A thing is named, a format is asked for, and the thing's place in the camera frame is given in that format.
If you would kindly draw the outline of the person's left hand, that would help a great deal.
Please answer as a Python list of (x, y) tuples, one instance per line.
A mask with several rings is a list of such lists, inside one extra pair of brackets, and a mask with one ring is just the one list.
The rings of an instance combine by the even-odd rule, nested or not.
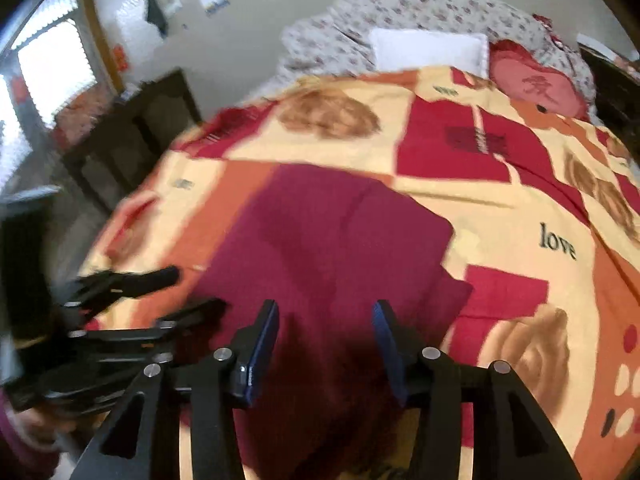
[(15, 411), (8, 408), (9, 420), (14, 429), (29, 444), (36, 448), (54, 448), (63, 434), (70, 434), (78, 427), (78, 421), (60, 417), (50, 408), (30, 408)]

